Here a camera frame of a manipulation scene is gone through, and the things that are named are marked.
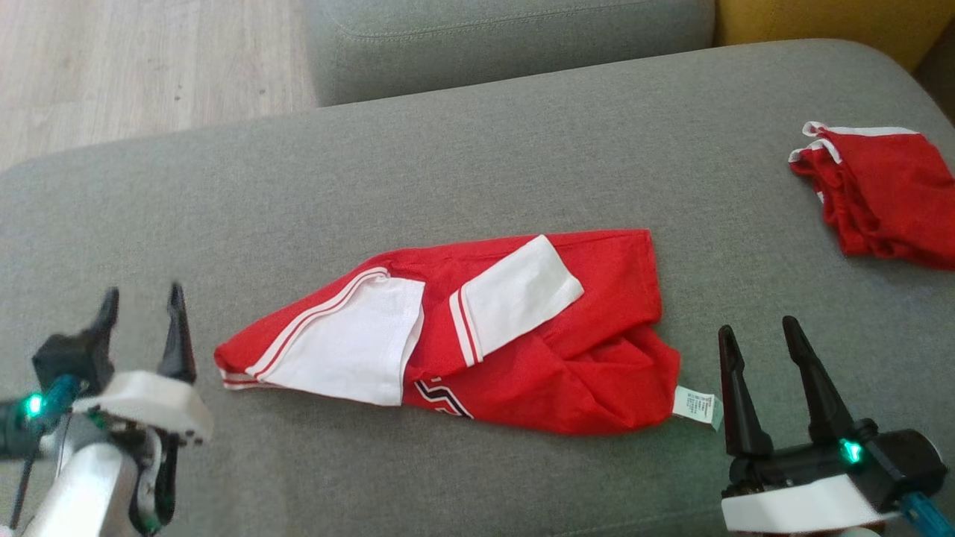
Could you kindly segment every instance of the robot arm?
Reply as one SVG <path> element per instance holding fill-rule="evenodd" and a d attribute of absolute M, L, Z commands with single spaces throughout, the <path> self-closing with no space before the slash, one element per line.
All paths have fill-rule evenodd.
<path fill-rule="evenodd" d="M 41 445 L 57 457 L 56 480 L 24 535 L 155 535 L 173 517 L 180 448 L 212 439 L 212 415 L 193 387 L 182 288 L 170 293 L 157 373 L 114 375 L 117 307 L 118 291 L 110 290 L 89 329 L 48 339 L 33 357 L 43 394 L 0 410 L 0 458 L 26 459 L 28 479 Z M 21 506 L 22 494 L 13 528 Z"/>
<path fill-rule="evenodd" d="M 927 499 L 948 471 L 935 446 L 911 429 L 880 433 L 871 419 L 853 420 L 798 321 L 785 317 L 783 332 L 802 376 L 811 440 L 785 449 L 775 449 L 760 427 L 732 329 L 719 332 L 726 446 L 733 457 L 722 502 L 727 529 L 833 531 L 901 513 L 924 535 L 951 535 Z"/>

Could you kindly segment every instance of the gray sofa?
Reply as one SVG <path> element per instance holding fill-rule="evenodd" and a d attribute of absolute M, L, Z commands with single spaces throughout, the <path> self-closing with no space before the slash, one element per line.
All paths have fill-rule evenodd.
<path fill-rule="evenodd" d="M 0 176 L 0 389 L 31 389 L 39 343 L 86 323 L 112 285 L 122 292 L 117 366 L 155 367 L 178 278 L 217 431 L 180 455 L 168 535 L 722 535 L 730 460 L 722 435 L 695 423 L 568 438 L 304 393 L 232 393 L 211 358 L 260 316 L 384 250 L 646 227 L 664 300 L 658 333 L 682 353 L 681 383 L 719 392 L 716 331 L 730 323 L 764 427 L 778 445 L 806 441 L 780 327 L 792 314 L 855 416 L 916 428 L 952 460 L 955 274 L 839 253 L 815 194 L 786 164 L 809 119 L 916 129 L 955 163 L 955 129 L 906 72 L 860 45 L 808 40 L 20 164 Z M 15 470 L 3 471 L 11 483 Z M 955 517 L 951 487 L 937 503 Z"/>
<path fill-rule="evenodd" d="M 713 0 L 303 0 L 321 106 L 709 47 Z"/>

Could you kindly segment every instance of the printed logo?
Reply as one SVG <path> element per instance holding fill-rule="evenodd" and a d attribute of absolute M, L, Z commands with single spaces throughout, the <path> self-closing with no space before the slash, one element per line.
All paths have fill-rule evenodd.
<path fill-rule="evenodd" d="M 440 382 L 441 377 L 432 378 L 431 382 Z M 450 414 L 452 416 L 462 416 L 464 418 L 474 419 L 474 416 L 471 416 L 471 413 L 464 408 L 464 405 L 461 404 L 461 401 L 457 400 L 455 394 L 451 391 L 451 388 L 441 385 L 432 385 L 429 386 L 425 383 L 424 380 L 418 380 L 414 383 L 414 387 L 418 389 L 418 392 L 422 397 L 429 400 L 433 403 L 441 404 L 443 403 L 446 407 L 437 406 L 435 410 L 437 412 L 443 412 L 445 414 Z"/>

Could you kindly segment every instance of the wooden floor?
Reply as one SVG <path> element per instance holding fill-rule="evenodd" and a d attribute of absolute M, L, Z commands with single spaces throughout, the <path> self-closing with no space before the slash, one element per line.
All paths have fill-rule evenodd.
<path fill-rule="evenodd" d="M 0 0 L 0 170 L 314 108 L 299 0 Z"/>

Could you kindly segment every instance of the green led light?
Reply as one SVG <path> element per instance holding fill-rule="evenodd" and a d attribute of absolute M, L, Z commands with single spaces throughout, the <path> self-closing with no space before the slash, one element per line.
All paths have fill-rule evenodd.
<path fill-rule="evenodd" d="M 851 440 L 839 440 L 842 444 L 842 458 L 850 464 L 862 462 L 862 446 Z"/>
<path fill-rule="evenodd" d="M 43 396 L 33 394 L 24 401 L 24 410 L 27 413 L 27 419 L 34 419 L 43 412 Z"/>

